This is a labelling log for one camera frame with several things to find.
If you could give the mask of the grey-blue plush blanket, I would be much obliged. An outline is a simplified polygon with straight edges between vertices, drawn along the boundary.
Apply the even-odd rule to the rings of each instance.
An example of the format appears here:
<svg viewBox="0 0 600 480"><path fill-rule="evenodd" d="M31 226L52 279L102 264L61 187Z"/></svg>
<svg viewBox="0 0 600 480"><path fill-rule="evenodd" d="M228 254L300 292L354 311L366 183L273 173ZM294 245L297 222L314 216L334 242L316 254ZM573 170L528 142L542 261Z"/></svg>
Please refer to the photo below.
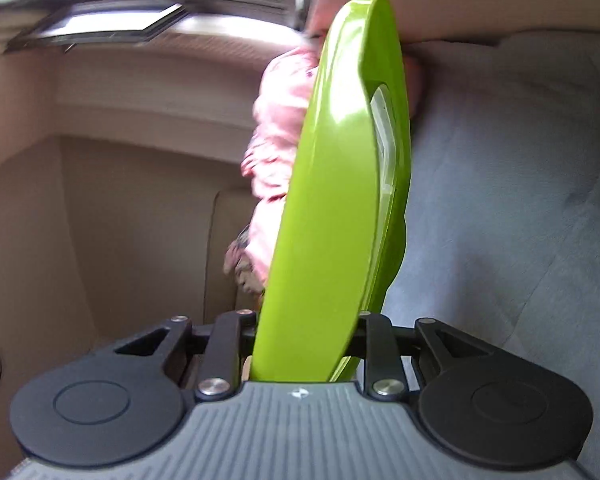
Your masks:
<svg viewBox="0 0 600 480"><path fill-rule="evenodd" d="M600 34L427 41L407 250L385 314L471 333L576 382L600 478Z"/></svg>

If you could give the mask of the lime green box lid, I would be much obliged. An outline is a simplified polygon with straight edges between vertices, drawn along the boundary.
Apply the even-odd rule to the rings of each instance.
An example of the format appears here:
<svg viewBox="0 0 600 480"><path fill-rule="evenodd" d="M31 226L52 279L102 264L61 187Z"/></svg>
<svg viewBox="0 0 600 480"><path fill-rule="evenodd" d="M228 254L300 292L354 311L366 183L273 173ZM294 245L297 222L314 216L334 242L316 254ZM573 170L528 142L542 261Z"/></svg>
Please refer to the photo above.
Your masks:
<svg viewBox="0 0 600 480"><path fill-rule="evenodd" d="M389 0L351 0L320 57L254 340L257 382L329 382L406 246L406 77Z"/></svg>

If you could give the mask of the pink crumpled cloth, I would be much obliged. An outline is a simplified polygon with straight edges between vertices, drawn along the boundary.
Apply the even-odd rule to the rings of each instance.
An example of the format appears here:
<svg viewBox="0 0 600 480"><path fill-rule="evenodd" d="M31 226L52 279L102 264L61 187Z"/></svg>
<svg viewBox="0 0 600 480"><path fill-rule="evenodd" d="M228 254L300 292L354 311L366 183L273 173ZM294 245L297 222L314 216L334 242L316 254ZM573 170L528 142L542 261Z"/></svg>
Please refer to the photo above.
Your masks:
<svg viewBox="0 0 600 480"><path fill-rule="evenodd" d="M238 287L252 296L261 297L268 281L322 47L314 40L276 56L263 72L253 104L256 128L240 171L258 203L223 263L223 272L234 274Z"/></svg>

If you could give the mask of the cardboard box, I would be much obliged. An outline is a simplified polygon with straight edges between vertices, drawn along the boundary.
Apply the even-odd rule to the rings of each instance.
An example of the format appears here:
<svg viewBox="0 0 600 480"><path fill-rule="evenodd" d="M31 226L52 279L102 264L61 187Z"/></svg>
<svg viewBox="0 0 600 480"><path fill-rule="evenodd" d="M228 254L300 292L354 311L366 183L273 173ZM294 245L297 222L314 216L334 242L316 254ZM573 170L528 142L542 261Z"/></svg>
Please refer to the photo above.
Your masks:
<svg viewBox="0 0 600 480"><path fill-rule="evenodd" d="M308 33L347 1L312 0ZM600 0L390 1L414 117L414 44L600 34ZM21 458L8 406L27 380L171 315L200 323L236 304L221 258L254 204L239 173L252 102L268 61L301 42L206 0L152 44L6 51L63 2L0 8L0 479Z"/></svg>

